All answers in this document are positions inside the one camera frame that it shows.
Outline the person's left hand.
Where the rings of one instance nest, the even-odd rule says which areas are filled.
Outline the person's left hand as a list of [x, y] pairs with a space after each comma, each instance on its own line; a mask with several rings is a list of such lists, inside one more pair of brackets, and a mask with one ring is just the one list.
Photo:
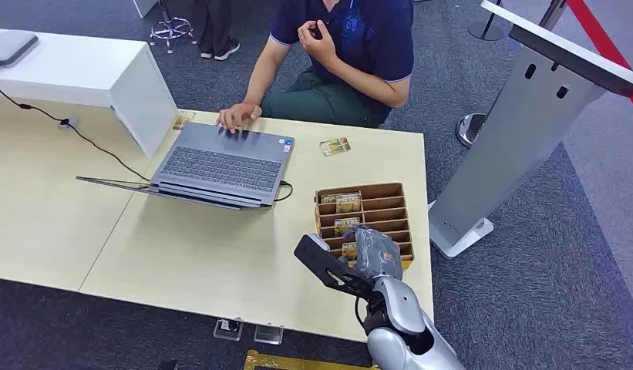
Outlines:
[[338, 61], [335, 44], [322, 20], [307, 21], [298, 28], [302, 48], [324, 68], [331, 71]]

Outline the person's right hand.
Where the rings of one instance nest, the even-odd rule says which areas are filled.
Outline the person's right hand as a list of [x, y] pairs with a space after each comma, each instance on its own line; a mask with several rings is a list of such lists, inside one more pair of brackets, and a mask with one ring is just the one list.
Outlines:
[[216, 124], [231, 134], [242, 131], [247, 122], [254, 121], [262, 114], [262, 109], [255, 103], [238, 103], [219, 112]]

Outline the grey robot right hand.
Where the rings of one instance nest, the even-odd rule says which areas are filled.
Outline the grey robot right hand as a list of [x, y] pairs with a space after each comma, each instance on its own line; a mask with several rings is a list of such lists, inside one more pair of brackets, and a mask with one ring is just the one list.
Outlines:
[[350, 227], [343, 234], [345, 242], [355, 243], [353, 269], [366, 278], [388, 276], [402, 280], [399, 245], [383, 232], [367, 225]]

